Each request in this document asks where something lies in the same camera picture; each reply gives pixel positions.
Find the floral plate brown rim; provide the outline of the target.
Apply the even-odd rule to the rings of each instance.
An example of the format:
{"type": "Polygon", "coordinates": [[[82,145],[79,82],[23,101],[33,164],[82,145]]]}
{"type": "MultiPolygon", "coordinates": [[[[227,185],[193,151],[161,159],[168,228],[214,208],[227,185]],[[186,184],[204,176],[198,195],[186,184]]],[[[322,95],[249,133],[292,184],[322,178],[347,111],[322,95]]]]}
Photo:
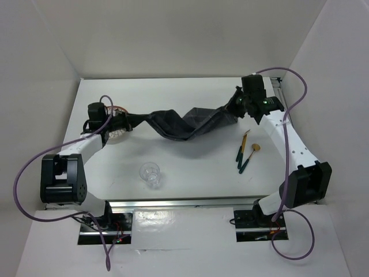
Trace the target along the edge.
{"type": "Polygon", "coordinates": [[[127,114],[128,111],[121,106],[106,106],[107,115],[112,114],[112,119],[109,123],[109,139],[117,139],[122,136],[126,128],[122,126],[122,120],[120,119],[120,115],[127,114]]]}

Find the gold fork green handle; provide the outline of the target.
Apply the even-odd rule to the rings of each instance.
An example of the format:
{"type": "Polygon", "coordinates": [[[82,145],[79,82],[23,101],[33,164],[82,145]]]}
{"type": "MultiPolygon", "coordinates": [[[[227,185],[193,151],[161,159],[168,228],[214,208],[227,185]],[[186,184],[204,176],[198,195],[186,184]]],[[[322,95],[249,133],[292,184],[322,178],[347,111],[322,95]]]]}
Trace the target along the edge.
{"type": "Polygon", "coordinates": [[[238,154],[237,154],[237,156],[236,156],[236,162],[239,162],[239,161],[240,161],[240,159],[241,159],[241,154],[243,154],[243,153],[244,153],[244,149],[245,149],[245,146],[246,146],[247,135],[249,134],[249,132],[250,132],[250,129],[249,129],[249,130],[247,130],[247,131],[244,133],[244,135],[243,135],[242,143],[241,143],[241,145],[240,145],[240,147],[239,147],[238,154]]]}

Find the gold knife green handle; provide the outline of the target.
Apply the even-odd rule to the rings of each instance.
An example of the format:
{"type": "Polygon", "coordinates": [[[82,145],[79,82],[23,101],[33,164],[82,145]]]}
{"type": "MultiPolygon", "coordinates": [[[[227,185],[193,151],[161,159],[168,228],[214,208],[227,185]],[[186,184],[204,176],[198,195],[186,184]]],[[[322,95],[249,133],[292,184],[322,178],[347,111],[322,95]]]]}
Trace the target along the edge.
{"type": "Polygon", "coordinates": [[[237,168],[240,169],[241,166],[242,166],[242,162],[243,162],[243,153],[244,153],[244,149],[246,147],[246,141],[247,141],[247,134],[245,134],[243,136],[243,139],[242,139],[242,143],[239,147],[239,151],[238,151],[238,154],[237,154],[237,157],[236,157],[236,162],[238,163],[237,165],[237,168]]]}

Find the gold spoon green handle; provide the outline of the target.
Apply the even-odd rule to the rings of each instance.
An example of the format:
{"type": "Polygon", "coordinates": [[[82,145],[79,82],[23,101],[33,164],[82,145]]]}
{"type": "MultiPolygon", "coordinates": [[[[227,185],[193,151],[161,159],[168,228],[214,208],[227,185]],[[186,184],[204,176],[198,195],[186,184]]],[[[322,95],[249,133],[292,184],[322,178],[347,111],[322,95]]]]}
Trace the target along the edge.
{"type": "Polygon", "coordinates": [[[241,165],[240,169],[239,169],[239,174],[242,174],[244,172],[244,170],[246,169],[249,161],[251,160],[251,158],[253,157],[253,155],[258,152],[261,149],[261,146],[259,144],[253,144],[252,146],[252,152],[249,155],[249,157],[246,159],[246,161],[241,165]]]}

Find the clear drinking glass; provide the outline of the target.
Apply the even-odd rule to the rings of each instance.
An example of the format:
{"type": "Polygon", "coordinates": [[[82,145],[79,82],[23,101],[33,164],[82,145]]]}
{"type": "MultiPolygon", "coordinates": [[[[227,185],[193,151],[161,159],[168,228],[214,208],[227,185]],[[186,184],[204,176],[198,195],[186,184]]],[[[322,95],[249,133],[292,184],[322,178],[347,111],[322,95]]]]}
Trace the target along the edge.
{"type": "Polygon", "coordinates": [[[157,188],[161,181],[160,168],[156,163],[144,163],[139,170],[141,179],[151,188],[157,188]]]}

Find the dark grey checked cloth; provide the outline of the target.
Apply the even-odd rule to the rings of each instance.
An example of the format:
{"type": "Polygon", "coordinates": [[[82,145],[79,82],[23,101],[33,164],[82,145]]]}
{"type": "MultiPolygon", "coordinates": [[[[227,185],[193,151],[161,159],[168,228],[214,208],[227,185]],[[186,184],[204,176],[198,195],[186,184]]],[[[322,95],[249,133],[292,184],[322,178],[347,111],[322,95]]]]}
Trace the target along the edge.
{"type": "Polygon", "coordinates": [[[181,117],[175,110],[160,110],[149,114],[128,114],[131,128],[146,122],[161,137],[172,141],[189,141],[216,129],[236,124],[238,118],[225,110],[194,107],[181,117]]]}

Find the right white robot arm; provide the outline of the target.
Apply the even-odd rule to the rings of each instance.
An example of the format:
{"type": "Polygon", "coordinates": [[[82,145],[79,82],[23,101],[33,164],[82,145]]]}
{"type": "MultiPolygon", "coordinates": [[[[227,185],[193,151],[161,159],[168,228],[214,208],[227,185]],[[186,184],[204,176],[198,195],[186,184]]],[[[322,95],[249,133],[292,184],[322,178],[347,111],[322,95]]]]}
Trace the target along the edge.
{"type": "Polygon", "coordinates": [[[279,208],[296,208],[325,198],[332,168],[307,149],[277,97],[268,97],[264,89],[247,93],[237,87],[227,109],[238,117],[248,114],[253,118],[272,139],[288,170],[278,191],[254,201],[254,224],[265,226],[276,220],[279,208]]]}

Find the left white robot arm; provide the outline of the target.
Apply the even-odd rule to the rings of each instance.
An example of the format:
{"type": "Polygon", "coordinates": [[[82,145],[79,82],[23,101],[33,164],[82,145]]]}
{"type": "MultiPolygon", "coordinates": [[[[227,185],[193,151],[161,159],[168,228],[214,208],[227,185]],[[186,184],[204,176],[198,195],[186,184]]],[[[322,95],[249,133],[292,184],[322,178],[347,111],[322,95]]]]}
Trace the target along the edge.
{"type": "Polygon", "coordinates": [[[42,158],[40,198],[43,203],[55,206],[74,206],[76,210],[94,215],[93,223],[108,230],[114,216],[108,201],[88,191],[84,165],[103,149],[115,131],[131,130],[127,114],[112,109],[109,112],[91,112],[83,125],[80,138],[55,155],[42,158]]]}

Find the right side aluminium rail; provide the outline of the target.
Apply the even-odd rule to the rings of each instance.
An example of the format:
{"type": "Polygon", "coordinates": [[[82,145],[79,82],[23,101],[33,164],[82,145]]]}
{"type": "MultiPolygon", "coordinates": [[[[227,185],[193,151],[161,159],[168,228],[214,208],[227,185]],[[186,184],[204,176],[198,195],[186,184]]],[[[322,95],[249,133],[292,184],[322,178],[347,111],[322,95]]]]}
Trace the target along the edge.
{"type": "Polygon", "coordinates": [[[272,83],[275,96],[278,97],[278,99],[280,100],[284,108],[287,109],[288,105],[286,103],[285,96],[283,93],[282,78],[281,77],[271,77],[270,80],[272,83]]]}

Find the aluminium rail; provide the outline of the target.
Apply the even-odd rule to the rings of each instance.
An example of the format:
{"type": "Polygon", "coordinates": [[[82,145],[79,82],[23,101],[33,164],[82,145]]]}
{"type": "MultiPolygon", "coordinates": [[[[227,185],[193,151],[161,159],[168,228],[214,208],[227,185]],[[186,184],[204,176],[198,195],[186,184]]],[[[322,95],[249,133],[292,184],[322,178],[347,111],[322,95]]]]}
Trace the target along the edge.
{"type": "Polygon", "coordinates": [[[278,97],[278,99],[280,100],[284,108],[287,109],[288,105],[286,103],[285,96],[283,93],[282,78],[281,77],[271,77],[270,80],[272,83],[275,96],[278,97]]]}
{"type": "Polygon", "coordinates": [[[171,208],[212,208],[235,207],[251,209],[254,201],[261,197],[207,197],[189,199],[148,199],[148,200],[111,200],[110,207],[113,212],[131,211],[134,209],[171,209],[171,208]]]}

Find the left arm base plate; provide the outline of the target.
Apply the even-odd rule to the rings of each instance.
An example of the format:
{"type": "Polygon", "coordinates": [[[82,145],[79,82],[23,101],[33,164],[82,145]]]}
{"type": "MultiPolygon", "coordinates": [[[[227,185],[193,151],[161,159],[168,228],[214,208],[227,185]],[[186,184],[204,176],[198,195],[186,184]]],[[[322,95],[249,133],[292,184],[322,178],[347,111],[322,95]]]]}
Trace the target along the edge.
{"type": "MultiPolygon", "coordinates": [[[[90,217],[83,215],[75,217],[74,220],[80,224],[78,245],[101,245],[99,229],[90,217]]],[[[113,213],[110,214],[109,220],[97,218],[97,221],[107,245],[131,244],[132,212],[113,213]]]]}

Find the front aluminium rail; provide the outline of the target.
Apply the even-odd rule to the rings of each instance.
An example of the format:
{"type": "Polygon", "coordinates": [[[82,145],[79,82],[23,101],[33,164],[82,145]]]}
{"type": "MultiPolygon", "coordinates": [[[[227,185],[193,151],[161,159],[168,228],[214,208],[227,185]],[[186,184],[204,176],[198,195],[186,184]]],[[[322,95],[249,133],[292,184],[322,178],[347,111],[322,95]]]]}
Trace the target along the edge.
{"type": "Polygon", "coordinates": [[[212,208],[235,207],[251,209],[254,201],[261,197],[207,197],[189,199],[148,199],[148,200],[111,200],[110,207],[113,212],[131,211],[134,209],[171,209],[171,208],[212,208]]]}

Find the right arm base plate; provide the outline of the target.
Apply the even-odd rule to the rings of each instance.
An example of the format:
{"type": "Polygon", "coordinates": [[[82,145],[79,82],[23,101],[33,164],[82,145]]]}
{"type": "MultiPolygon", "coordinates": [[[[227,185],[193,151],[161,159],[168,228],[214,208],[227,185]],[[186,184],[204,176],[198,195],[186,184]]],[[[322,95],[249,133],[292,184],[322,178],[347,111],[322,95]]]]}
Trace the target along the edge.
{"type": "Polygon", "coordinates": [[[282,215],[272,222],[272,216],[257,219],[252,210],[235,210],[229,223],[235,226],[237,242],[289,240],[285,219],[282,215]]]}

